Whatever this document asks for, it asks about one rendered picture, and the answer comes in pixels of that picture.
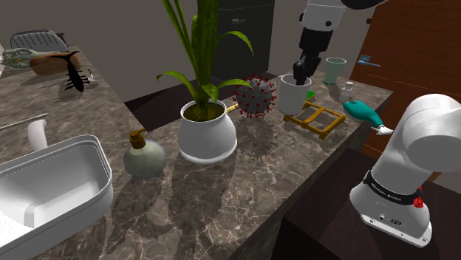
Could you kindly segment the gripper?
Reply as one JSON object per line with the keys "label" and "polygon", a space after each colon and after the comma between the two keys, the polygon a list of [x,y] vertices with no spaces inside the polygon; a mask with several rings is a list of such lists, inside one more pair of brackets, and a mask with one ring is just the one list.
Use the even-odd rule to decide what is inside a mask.
{"label": "gripper", "polygon": [[296,84],[302,86],[307,78],[311,78],[321,62],[319,54],[325,52],[331,40],[333,31],[317,31],[303,28],[299,48],[304,61],[297,61],[293,64],[293,78]]}

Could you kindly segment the grey virus model red spikes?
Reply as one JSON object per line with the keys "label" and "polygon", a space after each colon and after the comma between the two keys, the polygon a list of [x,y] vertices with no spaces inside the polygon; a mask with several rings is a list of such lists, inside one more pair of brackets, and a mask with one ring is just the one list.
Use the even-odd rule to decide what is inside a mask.
{"label": "grey virus model red spikes", "polygon": [[276,99],[274,84],[264,79],[261,75],[252,74],[249,78],[244,77],[250,86],[236,85],[233,101],[236,102],[240,114],[245,113],[247,117],[263,117],[270,112],[273,101]]}

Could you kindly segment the white cup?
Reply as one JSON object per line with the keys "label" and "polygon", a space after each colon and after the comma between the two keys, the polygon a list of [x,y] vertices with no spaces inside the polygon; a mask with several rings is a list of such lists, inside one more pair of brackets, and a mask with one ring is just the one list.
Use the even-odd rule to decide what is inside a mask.
{"label": "white cup", "polygon": [[278,110],[285,115],[298,114],[307,98],[312,81],[307,78],[305,83],[297,85],[293,73],[281,75],[278,82]]}

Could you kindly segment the green dinosaur skull figure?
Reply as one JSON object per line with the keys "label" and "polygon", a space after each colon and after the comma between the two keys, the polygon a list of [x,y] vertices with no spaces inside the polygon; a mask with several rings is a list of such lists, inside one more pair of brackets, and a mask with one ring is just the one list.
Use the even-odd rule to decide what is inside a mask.
{"label": "green dinosaur skull figure", "polygon": [[0,64],[12,69],[29,69],[32,59],[49,54],[52,52],[38,52],[27,48],[5,49]]}

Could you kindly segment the white faucet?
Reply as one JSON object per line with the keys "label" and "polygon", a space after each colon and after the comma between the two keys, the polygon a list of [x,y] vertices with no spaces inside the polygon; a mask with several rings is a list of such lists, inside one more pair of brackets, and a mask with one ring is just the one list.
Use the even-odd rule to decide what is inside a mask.
{"label": "white faucet", "polygon": [[45,134],[46,120],[31,122],[27,127],[27,136],[33,151],[39,151],[48,146]]}

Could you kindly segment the teal bottle white nozzle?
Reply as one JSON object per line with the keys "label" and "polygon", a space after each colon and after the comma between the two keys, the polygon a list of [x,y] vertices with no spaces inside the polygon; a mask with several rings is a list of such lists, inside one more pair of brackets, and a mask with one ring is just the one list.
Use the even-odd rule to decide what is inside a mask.
{"label": "teal bottle white nozzle", "polygon": [[384,125],[374,109],[360,100],[347,101],[343,103],[343,108],[353,118],[369,121],[372,124],[372,129],[376,131],[376,135],[391,135],[394,131]]}

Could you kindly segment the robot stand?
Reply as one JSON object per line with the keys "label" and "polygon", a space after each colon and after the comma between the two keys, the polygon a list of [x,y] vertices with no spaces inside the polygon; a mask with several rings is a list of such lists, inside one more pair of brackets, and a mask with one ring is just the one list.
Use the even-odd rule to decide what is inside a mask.
{"label": "robot stand", "polygon": [[271,260],[461,260],[461,195],[425,182],[433,234],[424,248],[363,223],[349,192],[375,160],[348,148],[282,219]]}

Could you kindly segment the grey metal rod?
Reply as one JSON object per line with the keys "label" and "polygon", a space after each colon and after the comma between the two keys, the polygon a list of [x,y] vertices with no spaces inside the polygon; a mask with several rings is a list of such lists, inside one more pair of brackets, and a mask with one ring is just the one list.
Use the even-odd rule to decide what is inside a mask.
{"label": "grey metal rod", "polygon": [[1,126],[0,131],[10,129],[12,127],[19,126],[19,125],[24,124],[24,123],[31,123],[31,122],[34,122],[34,121],[37,121],[37,120],[44,119],[47,115],[48,115],[48,113],[43,113],[43,114],[36,115],[34,117],[30,117],[30,118],[27,118],[27,119],[19,120],[19,121],[14,122],[14,123],[7,124],[5,126]]}

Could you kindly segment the white sink basin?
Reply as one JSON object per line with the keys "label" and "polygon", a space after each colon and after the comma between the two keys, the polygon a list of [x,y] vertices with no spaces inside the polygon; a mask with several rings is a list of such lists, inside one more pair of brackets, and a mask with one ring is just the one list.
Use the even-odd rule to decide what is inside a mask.
{"label": "white sink basin", "polygon": [[84,134],[0,165],[0,260],[28,260],[99,220],[113,200],[99,139]]}

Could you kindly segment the dark cabinet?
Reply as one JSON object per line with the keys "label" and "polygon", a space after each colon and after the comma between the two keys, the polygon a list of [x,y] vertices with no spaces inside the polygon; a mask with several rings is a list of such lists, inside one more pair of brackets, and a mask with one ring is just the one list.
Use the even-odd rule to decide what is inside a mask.
{"label": "dark cabinet", "polygon": [[211,75],[221,81],[266,72],[275,0],[219,0],[218,43]]}

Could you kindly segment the small clear shaker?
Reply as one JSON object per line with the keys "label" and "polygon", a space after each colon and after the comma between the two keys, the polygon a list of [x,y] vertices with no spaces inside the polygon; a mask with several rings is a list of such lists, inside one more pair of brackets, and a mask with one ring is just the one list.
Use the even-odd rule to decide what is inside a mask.
{"label": "small clear shaker", "polygon": [[340,102],[347,102],[350,98],[350,95],[352,93],[352,87],[353,87],[353,82],[347,81],[344,87],[341,89],[341,93],[339,96],[339,101]]}

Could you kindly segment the brown wooden door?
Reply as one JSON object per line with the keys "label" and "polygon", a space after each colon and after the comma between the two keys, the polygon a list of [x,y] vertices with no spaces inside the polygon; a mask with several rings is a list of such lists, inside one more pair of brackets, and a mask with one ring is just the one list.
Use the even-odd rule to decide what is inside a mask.
{"label": "brown wooden door", "polygon": [[376,7],[351,79],[392,91],[381,117],[394,128],[421,95],[461,102],[461,0],[388,0]]}

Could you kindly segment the yellow frame rack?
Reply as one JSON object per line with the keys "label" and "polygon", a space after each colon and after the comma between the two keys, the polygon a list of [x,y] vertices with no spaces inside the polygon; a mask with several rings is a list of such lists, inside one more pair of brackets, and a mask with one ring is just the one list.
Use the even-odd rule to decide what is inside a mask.
{"label": "yellow frame rack", "polygon": [[[297,125],[299,125],[300,127],[302,127],[303,129],[307,129],[307,130],[310,130],[311,132],[317,134],[319,136],[319,139],[320,140],[324,140],[327,135],[334,129],[336,128],[337,126],[339,126],[342,122],[344,122],[346,120],[346,116],[342,115],[342,114],[339,114],[337,112],[334,112],[330,109],[327,109],[323,106],[319,106],[319,105],[316,105],[314,103],[311,103],[309,101],[304,101],[304,105],[302,107],[302,109],[306,109],[306,108],[309,108],[309,107],[315,107],[317,108],[317,110],[310,116],[308,117],[306,120],[299,120],[298,118],[294,117],[294,116],[290,116],[290,115],[285,115],[283,117],[283,121],[284,122],[293,122]],[[336,116],[336,118],[333,120],[333,122],[331,124],[329,124],[326,128],[324,129],[318,129],[314,126],[311,126],[311,122],[313,122],[321,113],[323,112],[327,112],[327,113],[330,113],[330,114],[333,114]]]}

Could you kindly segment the green plant in white pot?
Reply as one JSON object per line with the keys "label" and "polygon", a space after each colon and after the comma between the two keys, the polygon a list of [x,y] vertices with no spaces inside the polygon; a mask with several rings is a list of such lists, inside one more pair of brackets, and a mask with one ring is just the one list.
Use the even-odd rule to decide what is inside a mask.
{"label": "green plant in white pot", "polygon": [[183,74],[167,71],[186,85],[193,100],[180,110],[182,121],[177,133],[180,155],[187,161],[209,165],[232,155],[237,146],[236,128],[228,117],[226,105],[218,100],[219,89],[230,85],[247,86],[242,79],[214,85],[210,82],[214,54],[222,35],[217,35],[219,0],[197,0],[198,11],[188,31],[179,0],[162,0],[182,42],[196,76],[193,85]]}

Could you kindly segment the pale green cup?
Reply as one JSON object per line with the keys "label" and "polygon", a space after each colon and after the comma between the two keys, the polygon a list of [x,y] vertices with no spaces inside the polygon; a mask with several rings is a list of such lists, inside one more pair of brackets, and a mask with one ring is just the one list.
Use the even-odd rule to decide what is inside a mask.
{"label": "pale green cup", "polygon": [[323,79],[325,84],[334,85],[337,82],[339,73],[346,64],[346,59],[343,58],[327,58],[326,62],[326,72]]}

